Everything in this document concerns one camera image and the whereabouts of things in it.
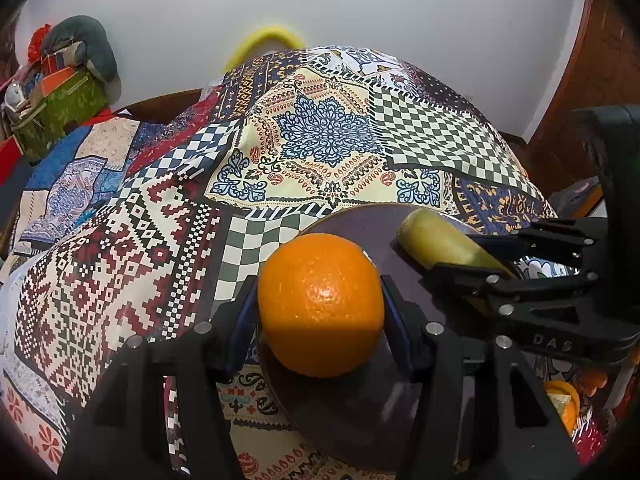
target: red plastic bag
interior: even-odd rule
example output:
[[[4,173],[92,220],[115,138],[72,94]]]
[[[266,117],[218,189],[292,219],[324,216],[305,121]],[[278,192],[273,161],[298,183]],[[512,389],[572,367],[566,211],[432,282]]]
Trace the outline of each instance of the red plastic bag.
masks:
[[[46,23],[43,27],[40,27],[33,33],[27,49],[27,59],[29,60],[29,63],[33,63],[40,59],[40,45],[42,44],[42,40],[46,36],[47,32],[50,30],[51,25]]]

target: dark round plate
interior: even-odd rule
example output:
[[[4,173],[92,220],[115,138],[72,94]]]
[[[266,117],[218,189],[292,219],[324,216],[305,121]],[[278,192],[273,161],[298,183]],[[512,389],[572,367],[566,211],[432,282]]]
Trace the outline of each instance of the dark round plate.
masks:
[[[477,335],[484,326],[483,318],[466,303],[434,303],[422,284],[419,267],[397,247],[399,225],[417,208],[398,203],[353,207],[319,220],[301,234],[330,233],[358,244],[378,272],[390,274],[402,296],[417,303],[429,320],[447,324],[459,334]],[[476,232],[455,218],[442,216],[465,234]],[[367,363],[331,379],[288,370],[260,336],[258,357],[276,402],[318,449],[358,468],[398,470],[421,386],[407,383],[398,373],[384,336]]]

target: yellow-green fruit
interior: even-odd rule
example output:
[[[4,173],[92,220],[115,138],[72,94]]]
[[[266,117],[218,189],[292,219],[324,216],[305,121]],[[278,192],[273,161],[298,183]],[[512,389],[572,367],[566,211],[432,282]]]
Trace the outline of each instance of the yellow-green fruit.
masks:
[[[471,238],[425,207],[413,211],[402,221],[398,241],[412,258],[427,269],[437,263],[445,263],[487,267],[513,275]]]

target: yellow tube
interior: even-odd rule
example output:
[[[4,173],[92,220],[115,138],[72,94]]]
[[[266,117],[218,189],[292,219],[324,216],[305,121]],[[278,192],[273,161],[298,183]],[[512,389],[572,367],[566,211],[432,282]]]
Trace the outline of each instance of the yellow tube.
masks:
[[[225,72],[229,72],[229,70],[232,70],[236,66],[244,63],[247,54],[265,40],[277,40],[284,46],[292,49],[304,48],[305,46],[304,43],[300,41],[299,37],[284,27],[279,27],[277,25],[263,27],[256,30],[240,44],[226,64]]]

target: bed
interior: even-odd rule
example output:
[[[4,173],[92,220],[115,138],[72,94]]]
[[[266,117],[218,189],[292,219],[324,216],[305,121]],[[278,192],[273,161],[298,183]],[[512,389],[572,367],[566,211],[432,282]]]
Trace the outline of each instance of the bed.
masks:
[[[208,319],[319,218],[414,203],[494,235],[555,215],[473,105],[393,56],[279,52],[218,83],[168,124],[116,115],[78,128],[23,192],[0,271],[0,392],[11,431],[52,473],[127,337],[172,338]],[[520,266],[530,277],[567,272],[535,258]],[[541,379],[570,374],[531,359]],[[268,391],[255,347],[219,393],[248,478],[386,478],[306,442]],[[168,378],[168,447],[173,467],[188,470],[175,399]],[[582,457],[599,435],[587,406],[574,433]]]

